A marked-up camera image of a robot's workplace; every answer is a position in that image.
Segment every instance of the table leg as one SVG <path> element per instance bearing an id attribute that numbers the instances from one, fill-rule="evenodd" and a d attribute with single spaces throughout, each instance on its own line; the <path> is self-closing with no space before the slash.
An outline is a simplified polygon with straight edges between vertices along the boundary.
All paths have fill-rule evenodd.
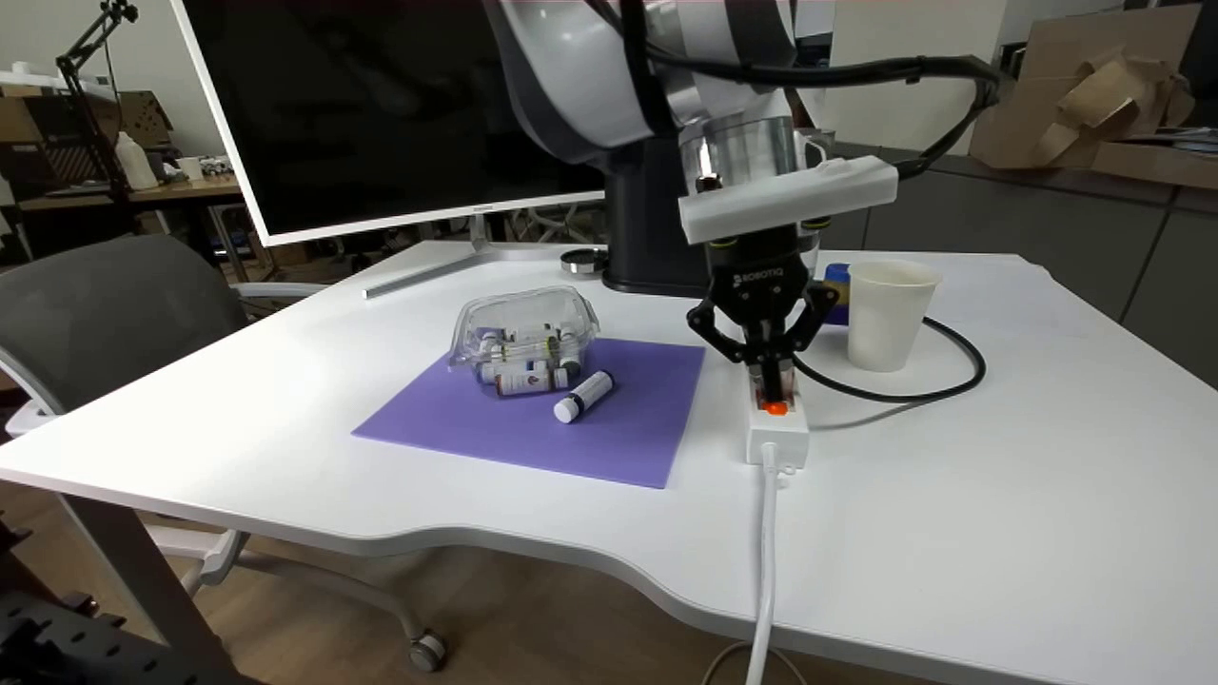
<path id="1" fill-rule="evenodd" d="M 98 545 L 130 597 L 143 607 L 161 640 L 194 661 L 201 681 L 241 685 L 225 643 L 209 631 L 190 592 L 177 587 L 168 558 L 156 552 L 147 527 L 134 508 L 63 498 L 79 527 Z"/>

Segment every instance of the floor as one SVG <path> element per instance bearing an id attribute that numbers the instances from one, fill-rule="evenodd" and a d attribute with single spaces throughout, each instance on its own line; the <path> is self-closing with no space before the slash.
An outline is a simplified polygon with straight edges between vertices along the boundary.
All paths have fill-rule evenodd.
<path id="1" fill-rule="evenodd" d="M 58 498 L 0 482 L 0 506 L 7 526 L 35 531 L 18 545 L 18 558 L 49 588 L 96 592 L 107 614 L 130 617 L 130 631 L 150 635 Z M 355 569 L 400 588 L 447 640 L 452 661 L 441 673 L 407 667 L 395 619 L 299 583 L 237 569 L 225 587 L 201 588 L 197 605 L 237 667 L 271 685 L 695 685 L 732 647 L 578 567 L 438 548 Z M 804 653 L 792 661 L 814 685 L 909 685 L 909 677 Z M 740 673 L 747 658 L 735 658 L 712 685 L 738 685 Z M 770 685 L 796 685 L 796 677 L 771 661 Z"/>

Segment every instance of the wall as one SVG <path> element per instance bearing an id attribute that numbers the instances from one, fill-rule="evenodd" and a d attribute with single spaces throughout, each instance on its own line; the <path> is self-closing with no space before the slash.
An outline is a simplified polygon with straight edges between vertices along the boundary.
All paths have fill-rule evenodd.
<path id="1" fill-rule="evenodd" d="M 225 144 L 186 61 L 169 4 L 138 0 L 138 6 L 139 20 L 110 38 L 116 86 L 156 92 L 181 151 L 221 151 Z M 36 71 L 53 71 L 53 58 L 63 54 L 96 16 L 96 0 L 0 0 L 0 66 L 35 61 Z M 87 71 L 107 71 L 107 58 L 96 54 Z"/>

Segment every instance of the white cable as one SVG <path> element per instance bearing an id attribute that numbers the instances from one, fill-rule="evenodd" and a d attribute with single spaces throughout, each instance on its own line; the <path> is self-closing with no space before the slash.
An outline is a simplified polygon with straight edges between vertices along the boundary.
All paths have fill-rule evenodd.
<path id="1" fill-rule="evenodd" d="M 776 450 L 761 445 L 761 506 L 757 506 L 757 626 L 747 685 L 766 681 L 770 631 L 771 631 L 771 588 L 776 588 Z"/>

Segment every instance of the office chair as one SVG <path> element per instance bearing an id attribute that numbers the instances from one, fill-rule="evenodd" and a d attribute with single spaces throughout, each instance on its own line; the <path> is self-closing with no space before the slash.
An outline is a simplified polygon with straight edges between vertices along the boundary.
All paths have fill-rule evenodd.
<path id="1" fill-rule="evenodd" d="M 296 302 L 319 286 L 243 286 L 241 293 L 169 237 L 124 237 L 49 255 L 0 275 L 0 374 L 30 404 L 7 428 L 30 432 L 138 376 L 156 374 L 247 323 L 243 302 Z M 163 554 L 194 567 L 181 587 L 225 583 L 233 567 L 290 574 L 348 600 L 393 614 L 411 640 L 411 661 L 438 670 L 446 643 L 416 623 L 386 588 L 299 558 L 247 552 L 247 531 L 147 526 Z"/>

